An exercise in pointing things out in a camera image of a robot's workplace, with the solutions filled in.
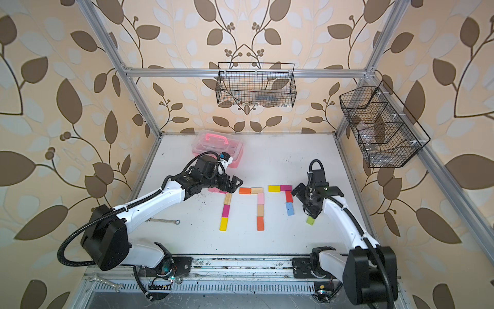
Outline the wooden block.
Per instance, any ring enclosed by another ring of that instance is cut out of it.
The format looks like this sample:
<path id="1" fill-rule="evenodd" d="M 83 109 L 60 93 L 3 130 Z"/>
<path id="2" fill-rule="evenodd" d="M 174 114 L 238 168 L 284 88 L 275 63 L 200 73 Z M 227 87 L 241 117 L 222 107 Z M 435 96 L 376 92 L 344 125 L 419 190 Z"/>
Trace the wooden block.
<path id="1" fill-rule="evenodd" d="M 232 201 L 232 194 L 231 193 L 227 193 L 225 194 L 225 205 L 231 205 L 231 201 Z"/>
<path id="2" fill-rule="evenodd" d="M 264 216 L 264 205 L 263 204 L 258 204 L 257 205 L 257 216 L 258 217 L 263 217 Z"/>
<path id="3" fill-rule="evenodd" d="M 264 189 L 262 187 L 253 187 L 251 188 L 252 194 L 262 194 L 264 193 Z"/>

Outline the red block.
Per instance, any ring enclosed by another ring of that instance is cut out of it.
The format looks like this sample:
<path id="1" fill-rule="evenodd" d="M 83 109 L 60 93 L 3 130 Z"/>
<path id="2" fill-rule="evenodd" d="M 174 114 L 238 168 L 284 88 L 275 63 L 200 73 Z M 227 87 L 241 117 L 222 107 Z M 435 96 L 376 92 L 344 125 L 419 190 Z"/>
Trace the red block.
<path id="1" fill-rule="evenodd" d="M 286 191 L 285 192 L 285 195 L 286 195 L 286 202 L 287 203 L 293 203 L 292 193 L 290 191 Z"/>

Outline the green block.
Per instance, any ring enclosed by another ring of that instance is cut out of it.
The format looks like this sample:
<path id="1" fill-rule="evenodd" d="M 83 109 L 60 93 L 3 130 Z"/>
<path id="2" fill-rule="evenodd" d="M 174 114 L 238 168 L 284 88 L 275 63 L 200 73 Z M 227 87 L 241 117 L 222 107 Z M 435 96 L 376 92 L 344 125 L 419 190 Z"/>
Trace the green block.
<path id="1" fill-rule="evenodd" d="M 312 217 L 310 217 L 310 216 L 308 216 L 308 217 L 307 217 L 307 220 L 306 220 L 306 223 L 307 223 L 307 224 L 309 224 L 309 225 L 313 225 L 313 224 L 314 224 L 314 222 L 315 222 L 315 219 L 314 219 L 314 218 L 312 218 Z"/>

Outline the pink plastic toolbox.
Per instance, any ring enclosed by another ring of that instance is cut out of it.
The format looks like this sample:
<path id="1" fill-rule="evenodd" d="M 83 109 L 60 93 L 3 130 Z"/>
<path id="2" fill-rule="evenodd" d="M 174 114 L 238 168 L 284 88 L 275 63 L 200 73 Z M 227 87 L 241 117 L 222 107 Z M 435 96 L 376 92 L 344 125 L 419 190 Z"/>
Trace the pink plastic toolbox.
<path id="1" fill-rule="evenodd" d="M 202 130 L 192 143 L 192 153 L 196 156 L 206 151 L 214 151 L 217 154 L 228 153 L 232 158 L 228 166 L 236 169 L 243 156 L 244 142 L 236 135 Z"/>

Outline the light pink block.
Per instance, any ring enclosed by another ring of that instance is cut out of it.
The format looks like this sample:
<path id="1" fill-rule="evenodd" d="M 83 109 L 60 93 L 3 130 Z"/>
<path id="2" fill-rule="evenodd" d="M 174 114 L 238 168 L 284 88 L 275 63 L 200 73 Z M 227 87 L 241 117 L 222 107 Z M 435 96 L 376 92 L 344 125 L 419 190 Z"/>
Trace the light pink block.
<path id="1" fill-rule="evenodd" d="M 264 199 L 264 193 L 259 193 L 257 195 L 257 204 L 258 205 L 264 205 L 265 199 Z"/>
<path id="2" fill-rule="evenodd" d="M 212 192 L 212 193 L 221 193 L 221 194 L 226 194 L 227 192 L 225 191 L 222 191 L 222 190 L 219 190 L 218 188 L 210 188 L 208 189 L 209 192 Z"/>

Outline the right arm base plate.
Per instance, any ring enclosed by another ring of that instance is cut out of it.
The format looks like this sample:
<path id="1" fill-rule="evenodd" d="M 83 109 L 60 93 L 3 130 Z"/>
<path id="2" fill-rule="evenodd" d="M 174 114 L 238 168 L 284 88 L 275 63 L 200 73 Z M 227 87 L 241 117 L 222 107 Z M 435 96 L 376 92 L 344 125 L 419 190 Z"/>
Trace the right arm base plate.
<path id="1" fill-rule="evenodd" d="M 295 279 L 317 279 L 309 257 L 294 257 L 292 259 L 293 277 Z"/>

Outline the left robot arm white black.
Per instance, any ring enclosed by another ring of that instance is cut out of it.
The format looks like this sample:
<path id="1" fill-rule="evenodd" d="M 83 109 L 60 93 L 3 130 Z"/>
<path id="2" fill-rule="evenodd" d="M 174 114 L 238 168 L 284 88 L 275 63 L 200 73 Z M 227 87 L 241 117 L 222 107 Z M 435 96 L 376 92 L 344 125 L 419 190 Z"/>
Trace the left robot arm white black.
<path id="1" fill-rule="evenodd" d="M 158 242 L 151 245 L 130 240 L 130 234 L 146 220 L 165 209 L 184 202 L 199 194 L 203 189 L 218 188 L 222 192 L 234 193 L 243 181 L 227 174 L 211 179 L 194 178 L 181 173 L 168 176 L 161 187 L 129 203 L 110 209 L 97 207 L 90 221 L 71 233 L 57 251 L 58 261 L 67 267 L 96 265 L 107 271 L 119 265 L 158 267 L 168 255 L 165 247 Z M 89 261 L 72 261 L 65 256 L 68 245 L 78 236 L 81 246 L 91 257 Z"/>

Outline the red-orange block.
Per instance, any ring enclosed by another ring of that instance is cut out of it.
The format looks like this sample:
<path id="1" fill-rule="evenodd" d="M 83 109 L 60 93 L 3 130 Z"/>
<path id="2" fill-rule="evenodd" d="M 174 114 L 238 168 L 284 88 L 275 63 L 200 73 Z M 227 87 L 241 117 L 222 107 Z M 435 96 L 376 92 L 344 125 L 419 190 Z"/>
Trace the red-orange block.
<path id="1" fill-rule="evenodd" d="M 264 217 L 263 216 L 257 217 L 257 230 L 258 231 L 264 231 Z"/>

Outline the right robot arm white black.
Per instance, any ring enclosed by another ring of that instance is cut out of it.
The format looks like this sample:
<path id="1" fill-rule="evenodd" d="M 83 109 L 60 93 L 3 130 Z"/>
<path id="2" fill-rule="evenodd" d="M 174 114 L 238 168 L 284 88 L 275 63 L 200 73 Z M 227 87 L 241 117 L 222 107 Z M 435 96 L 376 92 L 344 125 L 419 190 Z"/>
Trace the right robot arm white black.
<path id="1" fill-rule="evenodd" d="M 340 232 L 346 253 L 333 247 L 316 247 L 309 257 L 310 273 L 332 277 L 345 289 L 354 305 L 386 304 L 394 308 L 398 298 L 397 261 L 390 247 L 383 247 L 358 222 L 338 187 L 299 184 L 292 196 L 302 202 L 310 218 L 324 213 Z"/>

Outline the yellow block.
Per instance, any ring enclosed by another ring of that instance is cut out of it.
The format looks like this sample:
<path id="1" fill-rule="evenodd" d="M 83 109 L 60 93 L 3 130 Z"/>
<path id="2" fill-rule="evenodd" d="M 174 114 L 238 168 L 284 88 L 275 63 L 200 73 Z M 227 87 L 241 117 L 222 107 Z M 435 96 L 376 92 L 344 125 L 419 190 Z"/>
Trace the yellow block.
<path id="1" fill-rule="evenodd" d="M 228 218 L 222 217 L 219 230 L 220 231 L 226 231 L 227 227 L 228 227 Z"/>
<path id="2" fill-rule="evenodd" d="M 280 193 L 281 192 L 280 185 L 269 185 L 268 191 L 270 193 Z"/>

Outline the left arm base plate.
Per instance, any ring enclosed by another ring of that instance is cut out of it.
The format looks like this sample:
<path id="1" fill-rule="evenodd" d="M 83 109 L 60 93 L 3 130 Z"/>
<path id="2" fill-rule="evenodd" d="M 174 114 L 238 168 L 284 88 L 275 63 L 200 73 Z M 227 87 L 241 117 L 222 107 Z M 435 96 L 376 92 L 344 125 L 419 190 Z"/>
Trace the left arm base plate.
<path id="1" fill-rule="evenodd" d="M 165 257 L 160 266 L 160 275 L 167 278 L 185 277 L 190 274 L 193 258 L 191 256 Z"/>

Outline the orange block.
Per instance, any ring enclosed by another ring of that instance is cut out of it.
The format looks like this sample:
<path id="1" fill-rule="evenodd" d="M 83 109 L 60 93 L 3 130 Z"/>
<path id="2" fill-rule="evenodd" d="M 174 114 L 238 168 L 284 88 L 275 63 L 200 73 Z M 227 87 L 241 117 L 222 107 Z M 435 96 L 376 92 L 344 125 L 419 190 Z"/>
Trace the orange block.
<path id="1" fill-rule="evenodd" d="M 239 189 L 240 194 L 252 194 L 252 189 L 249 187 L 242 187 Z"/>

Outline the blue block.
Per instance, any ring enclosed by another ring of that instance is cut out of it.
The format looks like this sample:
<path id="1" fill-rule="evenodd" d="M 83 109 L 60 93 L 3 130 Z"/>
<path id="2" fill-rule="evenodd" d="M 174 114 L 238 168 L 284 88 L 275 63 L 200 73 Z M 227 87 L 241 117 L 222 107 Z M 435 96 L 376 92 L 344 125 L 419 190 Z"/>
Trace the blue block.
<path id="1" fill-rule="evenodd" d="M 294 216 L 295 215 L 293 204 L 291 202 L 286 203 L 286 212 L 287 212 L 288 216 Z"/>

